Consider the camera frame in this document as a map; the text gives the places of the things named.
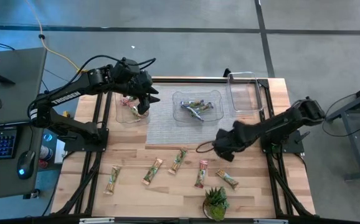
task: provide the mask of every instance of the wooden table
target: wooden table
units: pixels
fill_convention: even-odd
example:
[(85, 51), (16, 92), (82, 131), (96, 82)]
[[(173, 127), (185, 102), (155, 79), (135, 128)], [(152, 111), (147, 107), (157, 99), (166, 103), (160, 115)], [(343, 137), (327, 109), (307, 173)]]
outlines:
[[(269, 78), (270, 94), (274, 113), (285, 111), (290, 102), (285, 80)], [(75, 119), (81, 122), (91, 121), (97, 96), (80, 98)], [(236, 153), (233, 162), (220, 159), (215, 152), (205, 154), (195, 152), (195, 144), (146, 145), (148, 125), (125, 128), (115, 119), (115, 103), (111, 104), (108, 128), (110, 135), (107, 151), (104, 152), (98, 184), (95, 193), (93, 216), (103, 217), (204, 217), (202, 202), (206, 189), (223, 186), (228, 195), (230, 208), (226, 218), (273, 218), (275, 217), (272, 191), (268, 177), (267, 160), (261, 152), (260, 141), (248, 147), (244, 152)], [(246, 123), (259, 122), (258, 116), (243, 119)], [(185, 161), (177, 175), (168, 169), (172, 166), (178, 149), (189, 150)], [(56, 212), (72, 196), (80, 182), (85, 153), (76, 152), (65, 160), (57, 190), (54, 197), (52, 212)], [(164, 160), (152, 183), (145, 186), (141, 183), (149, 167), (158, 157)], [(194, 187), (199, 160), (209, 161), (204, 189)], [(308, 178), (300, 158), (293, 154), (284, 154), (288, 184), (299, 201), (306, 209), (314, 213)], [(114, 195), (105, 195), (112, 165), (120, 165)], [(233, 191), (215, 172), (223, 168), (235, 180), (240, 182), (240, 189)], [(283, 193), (278, 186), (282, 209), (285, 211)], [(89, 188), (83, 198), (82, 209), (85, 208)]]

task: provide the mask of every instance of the clear plastic tray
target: clear plastic tray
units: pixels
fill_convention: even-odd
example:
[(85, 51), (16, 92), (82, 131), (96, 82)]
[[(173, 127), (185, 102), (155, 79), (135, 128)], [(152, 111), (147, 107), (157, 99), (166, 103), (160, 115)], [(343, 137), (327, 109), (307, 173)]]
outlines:
[[(122, 94), (115, 93), (115, 107), (116, 107), (116, 121), (123, 124), (126, 127), (140, 126), (149, 123), (149, 111), (141, 115), (141, 118), (137, 118), (130, 110), (130, 107), (124, 105), (121, 100), (125, 99)], [(138, 99), (131, 102), (137, 107)]]
[[(191, 116), (191, 111), (181, 106), (181, 102), (204, 100), (204, 104), (211, 103), (213, 108), (202, 112), (199, 116), (203, 121)], [(182, 93), (173, 94), (173, 118), (178, 126), (216, 125), (223, 118), (222, 95), (214, 90), (209, 93)]]
[(231, 115), (252, 114), (263, 109), (260, 84), (253, 72), (230, 73), (227, 78)]

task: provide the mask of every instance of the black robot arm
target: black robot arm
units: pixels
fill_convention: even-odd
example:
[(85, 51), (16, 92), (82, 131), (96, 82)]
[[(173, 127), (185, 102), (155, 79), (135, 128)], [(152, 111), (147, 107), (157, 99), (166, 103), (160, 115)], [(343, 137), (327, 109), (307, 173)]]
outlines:
[(258, 124), (233, 123), (233, 130), (220, 129), (213, 147), (216, 154), (227, 160), (234, 159), (233, 152), (242, 152), (259, 137), (265, 137), (272, 144), (282, 144), (288, 136), (303, 125), (314, 126), (324, 121), (324, 111), (317, 101), (306, 98), (298, 100), (285, 112)]
[(123, 95), (135, 96), (140, 103), (137, 106), (139, 114), (149, 109), (150, 103), (159, 99), (151, 96), (158, 94), (152, 87), (152, 78), (145, 70), (140, 70), (133, 60), (123, 58), (115, 66), (107, 65), (83, 72), (79, 79), (48, 93), (39, 94), (31, 103), (29, 116), (32, 124), (38, 128), (49, 128), (59, 136), (66, 136), (69, 132), (83, 137), (85, 143), (98, 143), (101, 132), (96, 123), (66, 118), (55, 112), (53, 106), (82, 95), (97, 95), (113, 91)]

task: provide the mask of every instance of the gray placemat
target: gray placemat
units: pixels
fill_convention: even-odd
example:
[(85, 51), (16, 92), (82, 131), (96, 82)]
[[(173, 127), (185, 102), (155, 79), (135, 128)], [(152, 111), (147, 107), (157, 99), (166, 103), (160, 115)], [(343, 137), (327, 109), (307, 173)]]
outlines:
[[(154, 88), (159, 91), (158, 98), (161, 101), (151, 104), (149, 109), (150, 121), (147, 132), (147, 144), (200, 143), (214, 140), (219, 128), (232, 129), (232, 123), (235, 118), (230, 115), (230, 101), (227, 99), (226, 85), (154, 85)], [(217, 124), (185, 126), (186, 124), (179, 124), (173, 118), (173, 94), (175, 92), (208, 93), (213, 90), (217, 90), (222, 97), (221, 107), (224, 115)]]

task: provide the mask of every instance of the gray floor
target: gray floor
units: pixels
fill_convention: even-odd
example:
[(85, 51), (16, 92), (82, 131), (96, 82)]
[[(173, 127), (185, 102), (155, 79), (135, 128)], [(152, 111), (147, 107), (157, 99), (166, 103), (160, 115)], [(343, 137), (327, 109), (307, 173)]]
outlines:
[[(259, 28), (253, 0), (31, 1), (44, 25), (95, 27)], [(268, 29), (360, 30), (360, 0), (260, 0)], [(36, 24), (24, 1), (0, 0), (0, 24)], [(224, 68), (268, 77), (260, 34), (162, 32), (45, 32), (47, 44), (80, 65), (96, 54), (137, 61), (156, 57), (152, 75), (219, 77)], [(40, 47), (36, 31), (0, 30), (0, 42), (17, 49)], [(286, 79), (291, 101), (310, 96), (326, 110), (337, 99), (360, 89), (360, 35), (268, 35), (276, 77)], [(96, 60), (89, 68), (112, 63)], [(48, 54), (46, 69), (69, 79), (75, 70)], [(66, 81), (47, 72), (48, 88)], [(59, 110), (74, 111), (76, 102)], [(328, 131), (343, 134), (334, 122)], [(343, 181), (357, 171), (347, 138), (334, 138), (321, 127), (303, 144), (316, 212), (325, 218), (360, 221), (360, 180)], [(0, 218), (41, 215), (57, 172), (38, 174), (40, 199), (0, 199)]]

